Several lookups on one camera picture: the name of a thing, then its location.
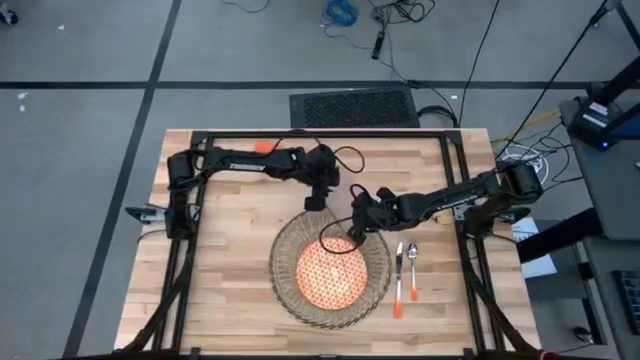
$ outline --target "white cable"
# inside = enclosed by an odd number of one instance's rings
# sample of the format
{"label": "white cable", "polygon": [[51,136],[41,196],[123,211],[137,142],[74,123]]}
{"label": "white cable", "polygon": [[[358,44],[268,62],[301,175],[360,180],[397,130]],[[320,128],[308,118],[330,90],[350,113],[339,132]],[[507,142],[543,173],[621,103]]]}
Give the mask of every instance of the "white cable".
{"label": "white cable", "polygon": [[[509,148],[519,148],[519,149],[525,149],[526,152],[525,153],[510,153],[509,152]],[[550,169],[549,169],[549,161],[547,161],[547,159],[543,156],[541,156],[540,152],[538,150],[535,150],[529,146],[524,146],[524,145],[519,145],[519,144],[511,144],[507,147],[507,149],[505,150],[503,156],[502,156],[502,160],[506,161],[506,160],[515,160],[515,161],[519,161],[519,160],[532,160],[532,161],[527,161],[529,164],[531,164],[533,166],[533,168],[536,171],[536,174],[538,174],[538,177],[540,177],[540,171],[542,171],[543,169],[545,170],[544,176],[542,177],[542,179],[540,179],[540,184],[544,184],[547,181],[547,178],[549,177],[549,173],[550,173]]]}

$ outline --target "orange plate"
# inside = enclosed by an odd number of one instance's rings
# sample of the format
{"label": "orange plate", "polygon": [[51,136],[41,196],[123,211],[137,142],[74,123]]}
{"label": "orange plate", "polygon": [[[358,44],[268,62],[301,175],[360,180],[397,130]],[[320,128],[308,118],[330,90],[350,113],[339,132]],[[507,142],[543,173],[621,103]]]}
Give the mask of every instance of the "orange plate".
{"label": "orange plate", "polygon": [[[324,238],[333,251],[353,248],[349,241]],[[313,305],[327,310],[340,310],[353,304],[367,285],[367,265],[360,251],[334,255],[322,249],[319,241],[307,246],[300,255],[296,280],[302,295]]]}

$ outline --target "woven basket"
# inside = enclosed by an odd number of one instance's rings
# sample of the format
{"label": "woven basket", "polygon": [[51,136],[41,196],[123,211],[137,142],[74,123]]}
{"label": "woven basket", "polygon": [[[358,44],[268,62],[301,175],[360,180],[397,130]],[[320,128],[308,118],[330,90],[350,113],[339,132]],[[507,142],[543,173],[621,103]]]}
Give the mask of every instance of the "woven basket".
{"label": "woven basket", "polygon": [[[271,283],[278,301],[303,323],[324,329],[343,328],[363,319],[378,306],[391,279],[391,258],[386,242],[377,233],[368,234],[367,240],[356,250],[366,264],[367,283],[355,302],[339,310],[326,310],[315,306],[303,295],[296,279],[300,255],[318,240],[322,228],[335,220],[328,209],[297,215],[282,228],[269,257]],[[348,239],[340,225],[329,227],[323,235]]]}

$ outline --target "black metal frame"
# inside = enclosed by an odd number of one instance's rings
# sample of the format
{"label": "black metal frame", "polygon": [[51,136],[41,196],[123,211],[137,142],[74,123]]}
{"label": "black metal frame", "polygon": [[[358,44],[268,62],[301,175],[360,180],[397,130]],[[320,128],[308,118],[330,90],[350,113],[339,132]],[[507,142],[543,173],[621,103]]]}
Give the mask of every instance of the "black metal frame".
{"label": "black metal frame", "polygon": [[[205,148],[211,148],[213,146],[213,142],[216,139],[224,139],[224,138],[421,138],[421,139],[436,139],[440,143],[440,149],[442,153],[442,162],[444,166],[444,173],[448,186],[452,186],[455,184],[455,177],[453,173],[453,166],[451,155],[449,152],[449,145],[452,144],[455,147],[458,164],[460,167],[461,179],[462,181],[469,180],[469,169],[467,167],[466,156],[464,152],[464,146],[462,143],[462,136],[459,130],[444,130],[444,131],[407,131],[407,130],[398,130],[398,131],[390,131],[390,130],[327,130],[327,131],[306,131],[306,132],[289,132],[289,131],[195,131],[191,137],[191,147],[195,148],[201,146],[204,142]],[[204,203],[204,196],[206,190],[206,183],[199,186],[197,188],[197,195],[195,205],[199,206],[200,209]],[[181,270],[181,275],[184,275],[184,278],[180,278],[179,281],[175,280],[176,267],[178,263],[178,254],[180,252],[180,247],[182,240],[173,240],[171,244],[171,248],[169,250],[169,259],[167,262],[167,269],[165,272],[164,285],[162,289],[163,298],[162,302],[165,302],[164,306],[158,306],[156,312],[152,315],[153,317],[160,317],[157,328],[154,330],[154,337],[152,343],[152,351],[156,354],[160,354],[162,351],[172,351],[174,353],[179,353],[182,335],[184,330],[184,323],[186,318],[186,310],[188,304],[188,296],[190,290],[191,283],[191,275],[193,272],[193,264],[195,260],[196,253],[196,245],[198,241],[198,229],[200,227],[200,216],[196,219],[196,231],[194,236],[189,239],[185,239],[187,241],[187,251],[185,255],[185,261],[183,265],[183,269]],[[468,238],[466,234],[463,232],[462,221],[456,221],[456,237],[460,252],[460,261],[462,265],[462,271],[464,275],[465,287],[466,287],[466,295],[468,299],[469,306],[469,316],[471,318],[471,326],[474,335],[474,341],[476,345],[476,350],[479,353],[484,352],[486,349],[486,343],[484,339],[484,333],[482,330],[482,323],[480,318],[480,310],[478,307],[477,297],[478,292],[473,288],[471,283],[474,279],[477,279],[475,275],[475,271],[473,270],[473,266],[471,264],[471,257],[469,255],[469,251],[467,248]],[[491,299],[494,299],[493,287],[491,282],[491,276],[489,272],[489,266],[486,256],[486,251],[484,248],[484,244],[481,238],[476,238],[475,244],[478,253],[478,262],[480,265],[480,279],[482,280],[482,284],[484,289],[486,290],[486,294]],[[179,292],[178,296],[178,308],[176,313],[176,321],[174,324],[174,331],[172,334],[171,346],[169,349],[163,349],[163,339],[166,328],[166,316],[167,313],[172,306],[173,299],[168,299],[169,294],[174,293],[175,291]],[[494,342],[496,345],[496,350],[504,351],[504,339],[502,337],[502,332],[500,330],[500,326],[493,316],[490,318],[491,320],[491,330],[494,338]],[[473,358],[473,351],[470,349],[462,349],[463,354],[460,356],[400,356],[403,359],[412,359],[412,358],[420,358],[420,359],[429,359],[429,360],[468,360]],[[137,354],[144,354],[146,352],[139,352],[140,349],[129,349],[128,351],[125,348],[125,352],[136,352]],[[287,359],[292,358],[291,356],[228,356],[228,355],[196,355],[198,358],[202,359],[222,359],[222,358],[256,358],[256,359]],[[318,359],[318,356],[295,356],[296,359]],[[398,356],[340,356],[341,359],[397,359]]]}

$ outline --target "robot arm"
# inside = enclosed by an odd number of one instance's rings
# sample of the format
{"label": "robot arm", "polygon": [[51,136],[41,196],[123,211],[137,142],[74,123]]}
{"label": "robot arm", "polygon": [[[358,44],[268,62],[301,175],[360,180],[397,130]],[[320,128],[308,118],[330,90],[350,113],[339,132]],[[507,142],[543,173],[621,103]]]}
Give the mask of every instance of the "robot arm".
{"label": "robot arm", "polygon": [[[202,162],[201,167],[197,166],[199,162]],[[331,148],[322,144],[309,152],[301,147],[274,149],[268,153],[220,147],[187,150],[169,157],[167,167],[170,200],[165,212],[165,222],[167,236],[172,239],[186,238],[193,233],[198,210],[193,210],[190,206],[189,192],[193,187],[205,183],[216,172],[249,171],[281,180],[295,179],[311,187],[311,196],[304,201],[307,211],[324,209],[329,187],[340,183],[336,156]]]}
{"label": "robot arm", "polygon": [[351,204],[353,225],[348,235],[356,246],[362,244],[365,233],[410,229],[438,211],[486,198],[482,205],[465,212],[465,231],[479,235],[490,231],[495,217],[511,206],[534,203],[542,195],[542,186],[533,167],[517,163],[429,194],[396,196],[388,188],[380,188],[376,195],[379,201],[364,191]]}

